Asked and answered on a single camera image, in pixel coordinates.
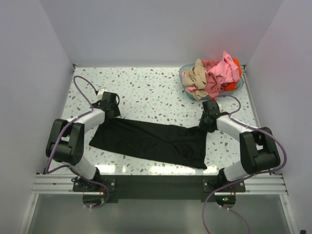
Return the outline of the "light pink t-shirt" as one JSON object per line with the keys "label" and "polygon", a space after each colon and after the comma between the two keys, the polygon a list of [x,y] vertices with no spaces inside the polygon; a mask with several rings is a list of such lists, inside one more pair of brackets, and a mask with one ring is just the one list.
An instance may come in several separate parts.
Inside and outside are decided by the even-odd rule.
{"label": "light pink t-shirt", "polygon": [[186,87],[186,90],[188,91],[188,92],[194,92],[194,91],[196,91],[197,90],[197,87],[194,85],[194,86],[187,86]]}

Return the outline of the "teal plastic laundry basket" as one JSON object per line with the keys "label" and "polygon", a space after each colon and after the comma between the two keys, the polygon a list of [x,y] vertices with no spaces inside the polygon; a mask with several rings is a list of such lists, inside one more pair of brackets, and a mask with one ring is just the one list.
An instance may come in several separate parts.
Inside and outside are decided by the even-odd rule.
{"label": "teal plastic laundry basket", "polygon": [[184,65],[179,70],[179,78],[183,91],[187,97],[192,100],[211,100],[216,99],[218,95],[231,95],[242,89],[244,85],[243,78],[234,81],[235,75],[231,71],[225,76],[213,73],[212,68],[206,68],[202,62]]}

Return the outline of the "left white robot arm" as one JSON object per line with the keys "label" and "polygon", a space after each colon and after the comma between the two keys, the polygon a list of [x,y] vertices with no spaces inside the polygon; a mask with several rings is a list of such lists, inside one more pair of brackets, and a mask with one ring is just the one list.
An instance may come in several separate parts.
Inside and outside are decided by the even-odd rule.
{"label": "left white robot arm", "polygon": [[86,113],[70,119],[54,120],[46,146],[48,161],[45,173],[67,167],[85,178],[83,184],[89,191],[98,190],[101,186],[99,171],[84,156],[84,136],[105,120],[120,116],[119,102],[118,94],[102,89],[97,93],[97,101]]}

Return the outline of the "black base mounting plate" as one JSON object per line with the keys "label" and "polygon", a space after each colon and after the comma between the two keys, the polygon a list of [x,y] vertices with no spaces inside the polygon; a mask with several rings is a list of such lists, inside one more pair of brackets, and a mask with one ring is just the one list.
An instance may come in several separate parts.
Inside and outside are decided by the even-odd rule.
{"label": "black base mounting plate", "polygon": [[73,192],[84,204],[117,203],[122,199],[201,200],[215,190],[215,175],[102,175],[103,188],[75,177]]}

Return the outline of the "orange t-shirt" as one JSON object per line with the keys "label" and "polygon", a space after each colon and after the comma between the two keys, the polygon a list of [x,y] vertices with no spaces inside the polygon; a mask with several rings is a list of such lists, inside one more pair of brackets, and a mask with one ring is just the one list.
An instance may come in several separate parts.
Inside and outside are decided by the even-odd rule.
{"label": "orange t-shirt", "polygon": [[224,92],[236,91],[238,89],[238,82],[240,81],[242,71],[240,68],[239,60],[233,58],[233,62],[237,68],[235,70],[232,69],[233,80],[229,83],[223,83]]}

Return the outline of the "aluminium frame rail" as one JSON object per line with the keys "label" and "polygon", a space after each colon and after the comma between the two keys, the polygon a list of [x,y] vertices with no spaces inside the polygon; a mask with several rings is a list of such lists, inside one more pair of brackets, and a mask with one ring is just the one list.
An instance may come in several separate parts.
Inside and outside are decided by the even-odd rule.
{"label": "aluminium frame rail", "polygon": [[[33,194],[73,194],[74,175],[36,175],[31,193]],[[287,195],[283,176],[262,174],[245,180],[245,195]]]}

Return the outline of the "beige t-shirt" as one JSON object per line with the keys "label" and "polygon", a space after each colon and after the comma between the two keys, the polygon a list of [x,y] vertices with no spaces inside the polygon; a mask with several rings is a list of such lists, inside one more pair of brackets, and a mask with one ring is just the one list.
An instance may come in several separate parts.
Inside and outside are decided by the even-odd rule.
{"label": "beige t-shirt", "polygon": [[[207,86],[206,68],[200,59],[196,61],[193,67],[182,72],[182,85],[195,100],[200,100],[208,95],[205,91]],[[197,87],[196,91],[190,93],[186,90],[187,86],[194,85]]]}

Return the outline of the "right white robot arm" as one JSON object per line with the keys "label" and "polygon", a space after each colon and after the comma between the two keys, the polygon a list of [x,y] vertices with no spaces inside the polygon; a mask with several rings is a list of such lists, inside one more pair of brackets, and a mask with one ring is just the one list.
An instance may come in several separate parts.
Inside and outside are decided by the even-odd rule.
{"label": "right white robot arm", "polygon": [[208,133],[224,132],[239,142],[240,160],[219,170],[216,188],[227,192],[235,181],[280,165],[281,159],[269,128],[249,126],[229,113],[221,112],[215,100],[205,101],[202,106],[199,129]]}

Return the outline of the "black t-shirt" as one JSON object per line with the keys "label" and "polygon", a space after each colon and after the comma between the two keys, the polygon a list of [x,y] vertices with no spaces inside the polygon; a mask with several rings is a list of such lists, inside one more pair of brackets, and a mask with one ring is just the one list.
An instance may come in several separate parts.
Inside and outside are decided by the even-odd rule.
{"label": "black t-shirt", "polygon": [[114,118],[99,125],[89,145],[112,153],[205,170],[206,136],[197,127]]}

